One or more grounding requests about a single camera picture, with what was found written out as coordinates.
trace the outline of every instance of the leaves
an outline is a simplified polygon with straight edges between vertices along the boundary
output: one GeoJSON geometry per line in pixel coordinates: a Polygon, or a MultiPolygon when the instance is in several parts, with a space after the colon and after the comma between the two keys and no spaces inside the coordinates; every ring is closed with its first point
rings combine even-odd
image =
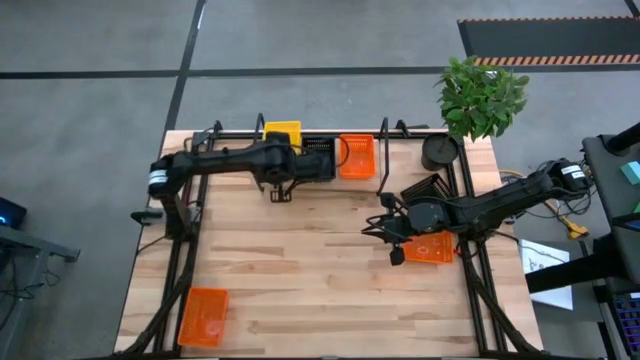
{"type": "Polygon", "coordinates": [[[438,102],[449,132],[472,140],[502,135],[524,109],[524,86],[529,83],[529,77],[517,77],[500,67],[475,66],[476,59],[450,58],[450,67],[435,85],[442,85],[438,102]]]}

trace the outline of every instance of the wooden table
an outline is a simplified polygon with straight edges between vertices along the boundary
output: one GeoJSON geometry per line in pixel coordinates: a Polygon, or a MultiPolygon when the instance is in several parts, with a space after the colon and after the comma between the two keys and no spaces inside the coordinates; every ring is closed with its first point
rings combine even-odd
{"type": "MultiPolygon", "coordinates": [[[[181,150],[191,135],[168,132],[162,152],[181,150]]],[[[236,148],[249,141],[215,144],[236,148]]],[[[420,165],[420,145],[421,140],[390,140],[385,191],[399,192],[429,175],[420,165]]],[[[490,140],[467,141],[466,149],[476,193],[499,187],[490,140]]],[[[455,168],[464,193],[459,164],[455,168]]],[[[461,261],[392,267],[389,245],[360,234],[366,217],[384,212],[378,186],[379,176],[338,176],[300,186],[290,203],[272,204],[248,173],[211,176],[193,286],[228,289],[229,310],[222,346],[184,348],[183,356],[477,355],[461,261]]],[[[146,228],[140,246],[163,231],[163,225],[146,228]]],[[[170,248],[162,241],[137,257],[116,350],[130,345],[158,309],[170,248]]],[[[527,340],[542,348],[515,242],[496,236],[487,250],[501,306],[527,340]]],[[[484,307],[483,318],[489,348],[495,349],[484,307]]]]}

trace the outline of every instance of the yellow container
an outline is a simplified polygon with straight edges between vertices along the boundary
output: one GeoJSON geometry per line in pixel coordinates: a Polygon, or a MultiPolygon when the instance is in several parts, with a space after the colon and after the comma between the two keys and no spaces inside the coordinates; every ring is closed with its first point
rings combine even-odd
{"type": "Polygon", "coordinates": [[[296,154],[300,154],[300,146],[302,145],[302,125],[300,121],[270,121],[264,124],[262,140],[267,138],[267,133],[275,131],[289,134],[289,141],[294,145],[296,154]]]}

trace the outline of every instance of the orange plastic bin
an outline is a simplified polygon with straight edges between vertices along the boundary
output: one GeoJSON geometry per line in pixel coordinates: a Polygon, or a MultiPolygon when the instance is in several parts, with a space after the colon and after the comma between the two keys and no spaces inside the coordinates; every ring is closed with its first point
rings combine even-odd
{"type": "Polygon", "coordinates": [[[220,345],[228,299],[225,289],[191,288],[178,344],[208,348],[220,345]]]}
{"type": "Polygon", "coordinates": [[[433,264],[453,263],[453,234],[442,231],[436,234],[411,237],[412,241],[402,244],[408,261],[433,264]]]}
{"type": "Polygon", "coordinates": [[[340,139],[340,163],[344,163],[340,175],[346,179],[368,179],[375,175],[373,135],[343,134],[340,139]]]}

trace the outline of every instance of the gray floor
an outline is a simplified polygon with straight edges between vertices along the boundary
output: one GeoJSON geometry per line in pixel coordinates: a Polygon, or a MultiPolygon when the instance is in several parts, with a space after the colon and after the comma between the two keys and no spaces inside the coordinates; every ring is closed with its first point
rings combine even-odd
{"type": "MultiPolygon", "coordinates": [[[[0,71],[177,69],[195,0],[0,0],[0,71]]],[[[192,68],[445,65],[462,57],[456,19],[629,15],[623,0],[210,1],[192,68]]],[[[494,140],[503,168],[580,159],[580,140],[637,122],[640,72],[530,74],[529,105],[494,140]]],[[[377,127],[384,116],[440,126],[437,76],[190,79],[178,129],[256,114],[306,128],[377,127]]],[[[30,210],[26,229],[82,248],[34,301],[20,359],[108,354],[113,346],[174,79],[0,81],[0,195],[30,210]]],[[[546,214],[545,209],[536,209],[546,214]]],[[[607,231],[599,202],[578,219],[607,231]]],[[[517,233],[561,241],[523,217],[517,233]]],[[[594,324],[538,309],[545,347],[602,356],[594,324]]]]}

